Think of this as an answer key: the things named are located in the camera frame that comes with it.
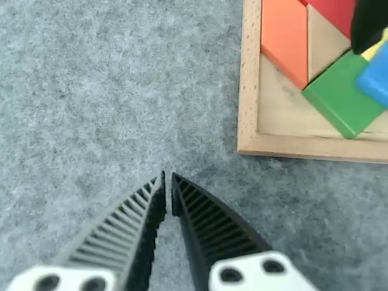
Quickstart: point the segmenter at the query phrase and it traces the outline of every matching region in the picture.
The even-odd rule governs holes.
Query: wooden puzzle board
[[[388,162],[388,113],[346,140],[260,54],[261,0],[244,0],[238,152],[295,158]]]

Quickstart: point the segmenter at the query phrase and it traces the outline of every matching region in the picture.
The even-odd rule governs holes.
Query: wooden block
[[[350,47],[350,40],[310,4],[309,16],[309,81],[328,68]]]
[[[310,103],[348,139],[356,138],[385,109],[356,89],[355,80],[367,65],[364,58],[349,51],[303,90]]]
[[[299,2],[302,3],[303,5],[307,6],[309,3],[309,0],[299,0]]]
[[[358,87],[374,100],[388,107],[388,42],[370,61],[365,71],[357,79]]]
[[[350,25],[356,0],[308,0],[317,11],[350,39]]]
[[[308,83],[307,8],[299,0],[263,0],[261,51],[299,88]]]
[[[383,32],[383,37],[381,38],[381,40],[375,44],[373,47],[371,48],[368,48],[365,52],[363,52],[361,54],[361,56],[363,56],[364,59],[366,59],[367,61],[370,61],[371,59],[373,59],[373,57],[375,56],[376,52],[379,50],[379,48],[386,42],[388,41],[388,28],[386,28]]]

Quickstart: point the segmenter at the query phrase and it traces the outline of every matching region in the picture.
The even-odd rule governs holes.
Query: black object
[[[236,212],[175,173],[172,175],[172,213],[180,218],[197,291],[209,289],[210,268],[215,262],[271,250]]]
[[[165,214],[162,172],[100,214],[53,264],[109,269],[116,276],[117,290],[145,291],[149,286],[157,230]],[[91,281],[83,288],[103,291],[105,283]]]
[[[102,278],[92,278],[82,287],[82,291],[104,291],[106,287],[105,280]]]
[[[59,284],[59,276],[49,275],[45,276],[37,283],[35,290],[36,291],[53,291],[57,288]]]
[[[388,0],[357,0],[350,29],[353,52],[359,55],[379,42],[387,26]]]
[[[274,260],[268,260],[265,261],[263,264],[264,270],[267,273],[283,273],[284,272],[284,267],[282,264],[279,262],[276,262]]]

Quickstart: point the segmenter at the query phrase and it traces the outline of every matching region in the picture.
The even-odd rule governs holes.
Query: gray carpet
[[[236,154],[241,18],[241,0],[0,0],[1,290],[161,169],[322,290],[386,290],[388,167]],[[168,214],[150,290],[193,290],[188,266]]]

